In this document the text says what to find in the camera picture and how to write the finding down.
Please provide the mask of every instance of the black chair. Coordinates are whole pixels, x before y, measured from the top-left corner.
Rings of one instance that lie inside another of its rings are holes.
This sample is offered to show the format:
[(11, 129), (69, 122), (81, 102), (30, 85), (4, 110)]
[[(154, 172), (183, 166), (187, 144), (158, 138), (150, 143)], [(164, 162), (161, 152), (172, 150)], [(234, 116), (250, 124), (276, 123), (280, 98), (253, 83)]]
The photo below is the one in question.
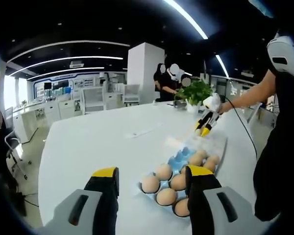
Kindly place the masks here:
[(13, 151), (21, 144), (19, 138), (17, 137), (15, 130), (14, 130), (14, 125), (13, 125), (13, 107), (7, 109), (5, 111), (6, 114), (6, 121), (5, 121), (5, 125), (7, 127), (6, 129), (6, 133), (7, 135), (4, 138), (4, 141), (6, 143), (6, 145), (8, 146), (9, 150), (6, 154), (7, 158), (11, 158), (14, 161), (14, 164), (12, 166), (12, 172), (15, 171), (15, 168), (17, 167), (20, 172), (23, 174), (24, 178), (27, 180), (27, 175), (24, 172), (24, 170), (19, 166), (19, 162), (16, 160), (15, 156), (13, 155)]

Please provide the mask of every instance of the egg carton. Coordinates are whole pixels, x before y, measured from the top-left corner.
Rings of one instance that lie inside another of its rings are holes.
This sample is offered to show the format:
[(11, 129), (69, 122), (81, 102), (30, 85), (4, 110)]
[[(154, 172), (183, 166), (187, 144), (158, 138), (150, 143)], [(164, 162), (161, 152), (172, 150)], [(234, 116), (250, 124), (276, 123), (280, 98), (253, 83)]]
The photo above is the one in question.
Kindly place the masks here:
[[(155, 203), (157, 203), (156, 201), (157, 194), (165, 188), (170, 188), (171, 180), (174, 178), (174, 176), (180, 174), (182, 168), (189, 164), (188, 161), (190, 157), (194, 155), (198, 150), (205, 150), (208, 156), (216, 154), (220, 157), (220, 162), (218, 165), (216, 165), (216, 170), (215, 170), (215, 175), (216, 175), (218, 173), (219, 167), (221, 166), (223, 162), (226, 142), (227, 142), (227, 138), (220, 134), (208, 135), (205, 138), (199, 137), (197, 135), (191, 135), (190, 138), (183, 144), (183, 149), (179, 150), (178, 153), (175, 156), (172, 156), (168, 161), (168, 165), (172, 169), (172, 175), (170, 179), (165, 181), (160, 181), (160, 187), (155, 193), (145, 193), (142, 190), (141, 182), (138, 183), (138, 188), (140, 189), (142, 193), (144, 193), (146, 196), (152, 199)], [(206, 161), (207, 160), (204, 159), (201, 166), (203, 166)], [(174, 213), (175, 205), (179, 201), (187, 198), (185, 190), (176, 191), (176, 194), (177, 194), (177, 199), (172, 205), (162, 206), (158, 203), (157, 205), (160, 207), (163, 207), (169, 212), (172, 212), (176, 217), (189, 221), (189, 216), (180, 217)]]

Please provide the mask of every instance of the white vr headset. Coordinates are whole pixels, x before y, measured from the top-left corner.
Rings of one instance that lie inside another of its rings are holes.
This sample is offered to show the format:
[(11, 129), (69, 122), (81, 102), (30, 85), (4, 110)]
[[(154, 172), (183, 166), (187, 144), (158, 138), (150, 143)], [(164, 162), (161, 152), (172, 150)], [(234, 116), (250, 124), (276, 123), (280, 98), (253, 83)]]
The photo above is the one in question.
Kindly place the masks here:
[(267, 45), (269, 58), (278, 72), (294, 76), (294, 42), (289, 36), (272, 39)]

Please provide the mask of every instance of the black ceiling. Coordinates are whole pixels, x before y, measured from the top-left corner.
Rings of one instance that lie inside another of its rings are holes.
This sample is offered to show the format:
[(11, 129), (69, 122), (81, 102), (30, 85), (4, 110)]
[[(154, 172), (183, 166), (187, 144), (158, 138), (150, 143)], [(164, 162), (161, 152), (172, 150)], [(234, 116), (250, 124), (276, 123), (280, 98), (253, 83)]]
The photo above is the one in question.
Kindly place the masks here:
[[(212, 74), (224, 75), (215, 58), (219, 54), (231, 77), (242, 78), (241, 71), (251, 70), (257, 81), (267, 66), (266, 45), (277, 31), (274, 20), (264, 17), (247, 0), (175, 2), (200, 25), (208, 40), (203, 40), (164, 0), (67, 0), (65, 3), (53, 0), (39, 1), (35, 6), (17, 2), (7, 8), (5, 27), (0, 31), (3, 56), (8, 61), (34, 47), (71, 40), (109, 41), (130, 47), (103, 43), (63, 44), (26, 53), (13, 63), (26, 67), (63, 57), (113, 56), (123, 60), (81, 60), (84, 67), (124, 71), (128, 49), (148, 42), (165, 49), (169, 62), (177, 63), (194, 75), (203, 72), (204, 59)], [(36, 74), (65, 70), (69, 69), (70, 61), (47, 63), (29, 70)], [(6, 74), (14, 71), (8, 68)]]

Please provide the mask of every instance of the gray floor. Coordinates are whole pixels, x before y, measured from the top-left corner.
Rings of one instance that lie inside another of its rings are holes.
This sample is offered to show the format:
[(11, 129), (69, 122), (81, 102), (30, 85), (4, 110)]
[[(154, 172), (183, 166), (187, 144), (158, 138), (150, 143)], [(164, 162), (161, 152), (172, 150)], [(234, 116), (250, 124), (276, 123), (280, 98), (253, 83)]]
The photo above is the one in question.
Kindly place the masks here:
[[(40, 122), (40, 128), (37, 130), (32, 140), (29, 143), (23, 144), (23, 155), (22, 155), (22, 168), (27, 174), (28, 180), (24, 179), (24, 176), (16, 170), (15, 178), (19, 183), (19, 191), (23, 193), (23, 195), (33, 194), (26, 197), (26, 200), (38, 205), (38, 173), (39, 173), (39, 165), (41, 160), (41, 155), (44, 149), (45, 142), (44, 140), (47, 138), (49, 129), (46, 127), (46, 123), (44, 120)], [(252, 127), (252, 134), (254, 143), (258, 152), (258, 156), (260, 156), (263, 148), (266, 145), (267, 138), (270, 134), (271, 128), (268, 128), (264, 125), (261, 125), (259, 122), (255, 122)], [(13, 164), (12, 159), (8, 159), (8, 165), (11, 167)], [(39, 208), (25, 203), (27, 217), (25, 217), (25, 221), (33, 228), (38, 228), (42, 226), (42, 221), (40, 218)]]

